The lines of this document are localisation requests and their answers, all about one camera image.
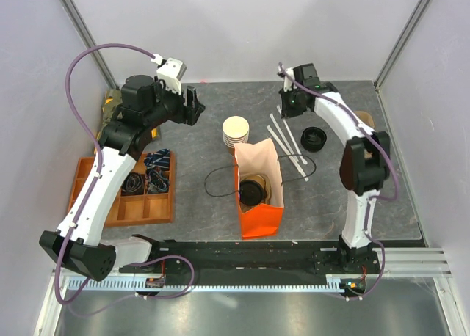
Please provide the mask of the striped blue necktie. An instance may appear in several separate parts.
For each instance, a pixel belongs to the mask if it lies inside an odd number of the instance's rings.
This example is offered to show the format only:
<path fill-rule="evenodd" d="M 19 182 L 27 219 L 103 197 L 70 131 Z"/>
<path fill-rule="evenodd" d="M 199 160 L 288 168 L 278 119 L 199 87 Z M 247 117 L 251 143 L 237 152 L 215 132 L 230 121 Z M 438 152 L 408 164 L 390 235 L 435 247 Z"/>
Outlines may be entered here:
<path fill-rule="evenodd" d="M 167 148 L 148 153 L 144 158 L 144 165 L 150 169 L 158 167 L 161 171 L 170 169 L 171 152 Z"/>

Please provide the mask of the black coffee cup lid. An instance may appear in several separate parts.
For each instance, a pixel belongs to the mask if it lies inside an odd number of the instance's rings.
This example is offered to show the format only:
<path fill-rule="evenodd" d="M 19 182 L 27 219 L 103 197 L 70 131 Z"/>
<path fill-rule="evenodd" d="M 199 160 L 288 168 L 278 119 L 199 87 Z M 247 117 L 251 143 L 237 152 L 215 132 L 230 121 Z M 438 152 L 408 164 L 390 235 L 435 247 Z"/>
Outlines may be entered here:
<path fill-rule="evenodd" d="M 246 206 L 257 206 L 254 205 L 253 199 L 259 194 L 258 186 L 251 180 L 243 180 L 239 186 L 239 199 L 243 205 Z"/>

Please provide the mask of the black coiled belt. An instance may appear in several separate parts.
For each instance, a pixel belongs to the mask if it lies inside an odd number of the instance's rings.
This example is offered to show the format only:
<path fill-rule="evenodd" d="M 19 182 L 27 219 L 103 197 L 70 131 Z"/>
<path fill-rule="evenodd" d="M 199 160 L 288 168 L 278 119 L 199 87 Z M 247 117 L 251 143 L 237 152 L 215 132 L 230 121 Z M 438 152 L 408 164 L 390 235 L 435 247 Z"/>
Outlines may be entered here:
<path fill-rule="evenodd" d="M 121 195 L 139 196 L 145 194 L 145 176 L 138 172 L 130 172 L 121 186 Z"/>

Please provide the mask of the brown paper coffee cup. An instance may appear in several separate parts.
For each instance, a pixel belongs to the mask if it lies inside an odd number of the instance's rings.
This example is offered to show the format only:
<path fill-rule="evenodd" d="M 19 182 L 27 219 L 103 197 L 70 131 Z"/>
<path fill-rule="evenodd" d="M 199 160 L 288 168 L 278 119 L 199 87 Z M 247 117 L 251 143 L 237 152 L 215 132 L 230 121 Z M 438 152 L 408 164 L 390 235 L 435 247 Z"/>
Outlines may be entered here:
<path fill-rule="evenodd" d="M 248 177 L 249 180 L 258 186 L 258 192 L 253 199 L 254 205 L 269 202 L 271 198 L 271 184 L 269 179 L 264 175 L 253 174 Z"/>

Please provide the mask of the orange paper bag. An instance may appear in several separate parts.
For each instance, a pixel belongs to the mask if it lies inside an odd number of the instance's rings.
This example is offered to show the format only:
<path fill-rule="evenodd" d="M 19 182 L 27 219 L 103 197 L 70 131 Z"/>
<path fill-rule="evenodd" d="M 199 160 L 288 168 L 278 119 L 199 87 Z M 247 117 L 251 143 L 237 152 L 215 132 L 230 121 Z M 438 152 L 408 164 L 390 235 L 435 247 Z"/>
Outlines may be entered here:
<path fill-rule="evenodd" d="M 280 160 L 292 160 L 291 154 L 279 155 L 271 138 L 255 144 L 234 145 L 231 165 L 213 169 L 204 178 L 204 190 L 214 198 L 234 196 L 243 240 L 270 237 L 277 234 L 284 212 L 283 188 L 297 180 L 307 181 L 316 172 L 317 165 L 310 158 L 313 169 L 301 172 L 296 178 L 284 179 Z M 209 178 L 221 170 L 229 169 L 234 189 L 228 193 L 211 193 Z"/>

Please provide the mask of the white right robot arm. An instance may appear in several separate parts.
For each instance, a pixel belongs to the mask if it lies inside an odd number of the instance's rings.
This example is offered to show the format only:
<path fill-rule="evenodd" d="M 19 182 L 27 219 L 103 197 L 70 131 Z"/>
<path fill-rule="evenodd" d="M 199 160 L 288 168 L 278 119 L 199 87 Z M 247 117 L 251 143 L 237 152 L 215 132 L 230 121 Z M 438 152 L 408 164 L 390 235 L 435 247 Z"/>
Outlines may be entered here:
<path fill-rule="evenodd" d="M 372 258 L 372 217 L 384 182 L 394 175 L 390 136 L 367 125 L 346 104 L 340 92 L 322 82 L 313 64 L 278 67 L 283 79 L 281 116 L 312 111 L 332 129 L 344 147 L 339 177 L 347 190 L 347 215 L 339 236 L 337 266 L 354 272 Z"/>

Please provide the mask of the stack of black lids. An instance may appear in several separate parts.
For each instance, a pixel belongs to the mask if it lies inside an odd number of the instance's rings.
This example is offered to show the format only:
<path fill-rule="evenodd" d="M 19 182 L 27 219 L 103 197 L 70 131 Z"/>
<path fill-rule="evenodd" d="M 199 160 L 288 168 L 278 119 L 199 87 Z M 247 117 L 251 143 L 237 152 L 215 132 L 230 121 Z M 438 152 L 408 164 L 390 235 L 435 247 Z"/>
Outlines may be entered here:
<path fill-rule="evenodd" d="M 305 128 L 300 137 L 300 143 L 305 150 L 311 153 L 319 152 L 327 141 L 327 134 L 318 127 Z"/>

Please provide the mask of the stack of paper cups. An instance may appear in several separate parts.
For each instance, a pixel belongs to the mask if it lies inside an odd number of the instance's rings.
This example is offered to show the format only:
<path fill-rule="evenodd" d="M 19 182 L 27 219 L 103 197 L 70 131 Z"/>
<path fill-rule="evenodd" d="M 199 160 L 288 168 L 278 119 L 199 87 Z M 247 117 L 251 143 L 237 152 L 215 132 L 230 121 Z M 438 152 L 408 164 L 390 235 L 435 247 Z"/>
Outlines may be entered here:
<path fill-rule="evenodd" d="M 234 154 L 234 145 L 247 143 L 250 134 L 249 122 L 241 116 L 231 116 L 222 125 L 223 142 L 228 152 Z"/>

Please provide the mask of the camouflage folded cloth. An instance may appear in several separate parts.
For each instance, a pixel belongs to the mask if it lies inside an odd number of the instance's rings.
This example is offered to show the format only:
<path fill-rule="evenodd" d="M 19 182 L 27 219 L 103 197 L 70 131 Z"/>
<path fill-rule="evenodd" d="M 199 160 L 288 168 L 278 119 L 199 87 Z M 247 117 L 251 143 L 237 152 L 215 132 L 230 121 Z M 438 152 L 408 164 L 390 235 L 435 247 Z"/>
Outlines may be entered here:
<path fill-rule="evenodd" d="M 119 89 L 110 89 L 107 90 L 103 99 L 103 103 L 101 104 L 101 126 L 99 128 L 98 133 L 96 134 L 96 139 L 98 141 L 99 147 L 102 148 L 102 142 L 100 141 L 101 135 L 105 127 L 112 121 L 113 114 L 118 110 L 119 114 L 117 115 L 116 119 L 121 121 L 123 119 L 123 112 L 121 111 L 122 104 L 122 95 L 121 90 Z M 137 120 L 130 120 L 129 117 L 124 122 L 125 125 L 130 125 L 131 128 L 134 130 L 143 130 L 145 125 L 141 122 L 137 122 Z M 151 142 L 159 139 L 161 137 L 161 132 L 159 130 L 159 126 L 151 129 Z"/>

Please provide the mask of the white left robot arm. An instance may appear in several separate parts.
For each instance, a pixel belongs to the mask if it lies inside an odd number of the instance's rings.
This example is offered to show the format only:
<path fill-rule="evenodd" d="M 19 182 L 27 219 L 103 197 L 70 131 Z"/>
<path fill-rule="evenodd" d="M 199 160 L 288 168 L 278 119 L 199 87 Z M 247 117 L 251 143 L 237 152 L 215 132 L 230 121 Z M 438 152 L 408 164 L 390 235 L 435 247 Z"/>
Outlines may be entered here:
<path fill-rule="evenodd" d="M 44 231 L 39 240 L 59 269 L 95 281 L 132 263 L 145 272 L 160 267 L 160 253 L 145 239 L 102 243 L 104 223 L 124 180 L 151 142 L 152 130 L 168 120 L 194 125 L 205 110 L 194 87 L 176 92 L 168 82 L 144 75 L 127 78 L 121 100 L 98 138 L 92 169 L 73 207 L 56 230 Z"/>

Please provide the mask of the orange wooden compartment tray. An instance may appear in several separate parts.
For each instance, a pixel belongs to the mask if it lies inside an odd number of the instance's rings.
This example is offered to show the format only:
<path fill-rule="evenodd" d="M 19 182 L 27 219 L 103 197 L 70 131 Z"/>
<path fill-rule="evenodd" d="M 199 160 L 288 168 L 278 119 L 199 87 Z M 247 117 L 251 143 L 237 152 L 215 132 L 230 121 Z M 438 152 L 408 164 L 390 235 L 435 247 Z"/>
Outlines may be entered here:
<path fill-rule="evenodd" d="M 168 171 L 163 171 L 162 176 L 170 181 L 169 189 L 165 193 L 149 191 L 147 167 L 144 164 L 146 154 L 143 153 L 133 168 L 133 172 L 142 176 L 141 189 L 132 194 L 126 194 L 120 190 L 112 204 L 104 226 L 127 227 L 146 224 L 171 223 L 174 218 L 174 199 L 176 191 L 176 156 L 170 155 Z"/>

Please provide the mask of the white wrapped straw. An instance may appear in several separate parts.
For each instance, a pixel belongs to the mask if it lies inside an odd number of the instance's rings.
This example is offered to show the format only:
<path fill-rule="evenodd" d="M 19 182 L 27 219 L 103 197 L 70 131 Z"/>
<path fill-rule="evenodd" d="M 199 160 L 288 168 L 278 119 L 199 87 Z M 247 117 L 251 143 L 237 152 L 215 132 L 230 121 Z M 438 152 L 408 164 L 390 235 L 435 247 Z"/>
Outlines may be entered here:
<path fill-rule="evenodd" d="M 275 127 L 275 130 L 273 130 L 274 132 L 276 132 L 276 134 L 279 136 L 279 138 L 281 139 L 281 141 L 285 144 L 285 146 L 287 147 L 287 149 L 294 155 L 294 159 L 295 160 L 298 160 L 298 164 L 302 167 L 302 161 L 300 160 L 300 157 L 299 157 L 299 153 L 297 153 L 297 151 L 295 150 L 295 148 L 293 148 L 291 146 L 291 144 L 289 143 L 289 141 L 287 140 L 287 137 L 286 137 L 286 134 L 282 131 L 281 127 L 279 126 L 277 120 L 275 119 L 275 116 L 273 113 L 270 113 L 269 114 L 270 116 L 270 119 L 272 121 L 272 124 L 274 125 Z"/>
<path fill-rule="evenodd" d="M 281 113 L 282 113 L 281 106 L 277 105 L 276 108 L 277 108 L 277 110 L 278 110 L 279 115 L 281 115 Z M 292 140 L 292 143 L 293 143 L 293 145 L 294 145 L 295 150 L 297 151 L 297 153 L 299 153 L 300 160 L 302 161 L 303 164 L 306 165 L 308 162 L 307 162 L 307 160 L 303 157 L 302 153 L 300 152 L 300 148 L 299 148 L 299 146 L 298 146 L 298 144 L 297 144 L 297 142 L 296 142 L 296 140 L 295 140 L 295 138 L 294 138 L 294 135 L 293 135 L 293 133 L 292 133 L 292 131 L 291 131 L 291 128 L 289 127 L 287 121 L 286 121 L 284 118 L 281 117 L 281 119 L 282 119 L 283 124 L 284 124 L 284 126 L 285 126 L 285 128 L 286 128 L 286 130 L 287 130 L 287 132 L 288 132 L 288 134 L 289 134 L 289 136 L 290 136 L 290 138 L 291 138 L 291 140 Z"/>
<path fill-rule="evenodd" d="M 295 166 L 297 171 L 301 174 L 302 179 L 305 182 L 309 181 L 309 178 L 307 174 L 304 172 L 303 168 L 298 164 L 298 160 L 294 159 L 294 155 L 287 149 L 285 144 L 281 141 L 279 136 L 276 134 L 276 132 L 273 131 L 273 129 L 268 125 L 267 130 L 272 136 L 272 138 L 277 142 L 277 144 L 281 147 L 282 151 L 284 152 L 284 156 L 287 157 Z"/>

